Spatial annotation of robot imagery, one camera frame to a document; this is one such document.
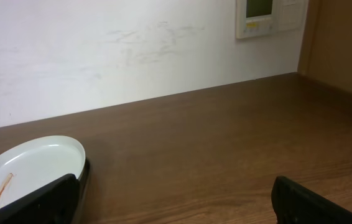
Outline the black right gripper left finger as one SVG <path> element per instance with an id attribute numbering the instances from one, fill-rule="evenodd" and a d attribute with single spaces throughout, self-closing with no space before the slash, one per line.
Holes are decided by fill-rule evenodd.
<path id="1" fill-rule="evenodd" d="M 64 175 L 0 208 L 0 224 L 71 224 L 79 197 L 78 179 Z"/>

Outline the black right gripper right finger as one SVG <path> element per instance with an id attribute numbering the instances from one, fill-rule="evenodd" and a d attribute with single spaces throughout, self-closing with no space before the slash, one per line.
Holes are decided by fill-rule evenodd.
<path id="1" fill-rule="evenodd" d="M 285 176 L 276 177 L 271 202 L 277 224 L 352 224 L 352 212 Z"/>

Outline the pale green stained plate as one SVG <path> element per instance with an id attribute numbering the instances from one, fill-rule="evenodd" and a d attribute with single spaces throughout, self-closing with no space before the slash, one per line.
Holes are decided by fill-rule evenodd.
<path id="1" fill-rule="evenodd" d="M 27 141 L 0 154 L 0 209 L 65 174 L 80 177 L 86 156 L 68 136 Z"/>

